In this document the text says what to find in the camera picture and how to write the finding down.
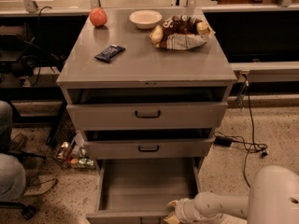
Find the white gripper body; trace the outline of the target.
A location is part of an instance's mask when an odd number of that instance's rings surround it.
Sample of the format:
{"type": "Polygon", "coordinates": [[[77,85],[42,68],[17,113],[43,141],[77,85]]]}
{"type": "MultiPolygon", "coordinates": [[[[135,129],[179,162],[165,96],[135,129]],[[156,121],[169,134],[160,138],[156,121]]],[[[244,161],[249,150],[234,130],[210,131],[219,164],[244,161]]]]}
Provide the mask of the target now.
{"type": "Polygon", "coordinates": [[[194,199],[180,199],[175,206],[175,215],[183,223],[193,223],[198,220],[198,211],[195,209],[194,199]]]}

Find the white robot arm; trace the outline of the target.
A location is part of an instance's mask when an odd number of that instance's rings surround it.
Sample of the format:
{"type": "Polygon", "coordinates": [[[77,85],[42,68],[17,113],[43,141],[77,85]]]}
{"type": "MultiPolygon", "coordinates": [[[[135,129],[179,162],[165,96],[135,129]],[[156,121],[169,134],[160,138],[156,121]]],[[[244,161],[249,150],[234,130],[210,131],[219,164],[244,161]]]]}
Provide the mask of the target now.
{"type": "Polygon", "coordinates": [[[224,215],[248,224],[299,224],[299,175],[268,165],[254,177],[248,196],[199,192],[167,206],[173,211],[164,219],[166,224],[220,224],[224,215]]]}

